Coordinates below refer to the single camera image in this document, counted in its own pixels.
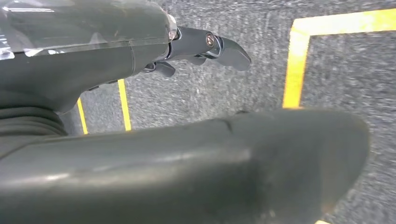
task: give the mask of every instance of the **yellow tape line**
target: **yellow tape line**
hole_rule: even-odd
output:
[[[283,107],[300,106],[310,36],[391,30],[396,30],[396,8],[294,20],[290,31]]]
[[[121,108],[122,108],[122,114],[124,116],[125,130],[130,131],[132,130],[132,125],[131,125],[131,119],[129,117],[127,92],[125,90],[124,79],[118,80],[118,88],[120,90]]]
[[[87,129],[87,127],[86,127],[86,122],[85,122],[85,115],[84,115],[84,110],[83,110],[83,104],[81,103],[81,98],[78,98],[77,106],[78,106],[78,111],[79,111],[79,113],[80,113],[81,126],[83,127],[83,133],[84,133],[84,134],[88,134],[88,129]]]

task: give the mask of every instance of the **robotic hand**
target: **robotic hand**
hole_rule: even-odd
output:
[[[236,42],[178,27],[146,0],[6,1],[0,27],[0,107],[66,112],[80,94],[140,72],[175,73],[168,62],[206,59],[247,70]]]

